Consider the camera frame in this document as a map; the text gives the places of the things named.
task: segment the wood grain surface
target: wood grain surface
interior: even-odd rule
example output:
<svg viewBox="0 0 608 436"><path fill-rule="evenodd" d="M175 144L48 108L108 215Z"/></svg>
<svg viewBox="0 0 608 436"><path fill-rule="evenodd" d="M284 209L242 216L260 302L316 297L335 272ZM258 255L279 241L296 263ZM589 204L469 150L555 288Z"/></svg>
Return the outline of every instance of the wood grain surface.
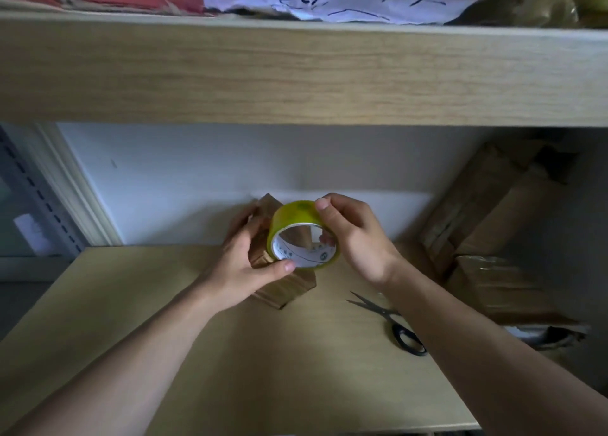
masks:
<svg viewBox="0 0 608 436"><path fill-rule="evenodd" d="M0 15L0 120L608 125L608 33Z"/></svg>
<svg viewBox="0 0 608 436"><path fill-rule="evenodd" d="M215 248L88 248L0 343L0 432L187 286ZM343 259L278 311L250 299L203 330L148 435L476 427L430 356L400 350L386 304Z"/></svg>

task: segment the hand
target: hand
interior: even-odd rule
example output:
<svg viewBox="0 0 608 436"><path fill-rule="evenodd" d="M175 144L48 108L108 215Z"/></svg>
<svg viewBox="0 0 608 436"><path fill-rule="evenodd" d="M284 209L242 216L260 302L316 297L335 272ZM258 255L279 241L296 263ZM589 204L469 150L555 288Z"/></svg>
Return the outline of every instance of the hand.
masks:
<svg viewBox="0 0 608 436"><path fill-rule="evenodd" d="M384 284L395 263L402 260L365 202L330 193L317 199L321 219L335 234L342 254L361 276L374 285ZM323 242L331 242L328 236Z"/></svg>
<svg viewBox="0 0 608 436"><path fill-rule="evenodd" d="M256 290L295 269L291 260L281 260L265 268L251 268L248 256L251 240L270 225L264 217L249 220L257 208L255 201L232 220L224 240L223 254L199 287L199 293L212 300L216 312L242 302Z"/></svg>

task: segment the packing tape on box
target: packing tape on box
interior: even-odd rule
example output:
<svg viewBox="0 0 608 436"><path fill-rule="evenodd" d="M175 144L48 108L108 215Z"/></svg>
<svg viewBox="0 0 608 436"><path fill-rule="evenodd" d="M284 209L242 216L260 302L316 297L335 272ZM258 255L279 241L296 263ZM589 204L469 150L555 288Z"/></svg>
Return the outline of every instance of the packing tape on box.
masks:
<svg viewBox="0 0 608 436"><path fill-rule="evenodd" d="M289 228L306 225L318 229L319 233L323 230L331 233L321 221L313 201L296 201L283 205L274 213L270 222L266 241L268 254L277 260L289 258L297 268L321 268L337 259L340 255L338 240L335 245L314 242L310 248L306 248L287 242L281 236Z"/></svg>

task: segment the black scissor handle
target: black scissor handle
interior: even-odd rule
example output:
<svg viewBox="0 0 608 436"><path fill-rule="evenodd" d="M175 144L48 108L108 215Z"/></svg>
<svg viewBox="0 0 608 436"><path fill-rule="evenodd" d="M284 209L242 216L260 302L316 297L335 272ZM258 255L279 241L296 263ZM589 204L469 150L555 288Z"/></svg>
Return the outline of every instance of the black scissor handle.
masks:
<svg viewBox="0 0 608 436"><path fill-rule="evenodd" d="M411 330L406 329L401 324L398 324L396 322L394 322L393 325L391 326L391 330L393 331L393 337L395 337L395 340L397 340L397 343L399 343L399 346L401 348L403 348L404 350L406 350L408 353L411 353L414 356L426 356L429 354L426 347L424 345L422 345L422 342L418 339L416 334L414 332L412 332ZM401 338L401 335L405 335L406 337L409 337L410 339L414 340L416 343L419 343L420 346L422 347L422 350L417 350L416 348L412 348L411 346L409 346L406 342L403 341L403 339Z"/></svg>

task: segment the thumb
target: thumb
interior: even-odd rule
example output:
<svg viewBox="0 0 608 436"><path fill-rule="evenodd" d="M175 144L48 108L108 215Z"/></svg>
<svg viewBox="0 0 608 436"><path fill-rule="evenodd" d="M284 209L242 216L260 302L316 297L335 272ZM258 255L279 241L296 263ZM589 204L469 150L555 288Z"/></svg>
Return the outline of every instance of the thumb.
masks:
<svg viewBox="0 0 608 436"><path fill-rule="evenodd" d="M279 260L264 268L258 268L254 270L255 282L254 284L259 289L273 281L277 281L284 278L288 274L293 273L295 270L295 263L292 260Z"/></svg>
<svg viewBox="0 0 608 436"><path fill-rule="evenodd" d="M353 229L354 225L331 205L329 199L319 198L314 202L314 206L323 223L333 231L338 239Z"/></svg>

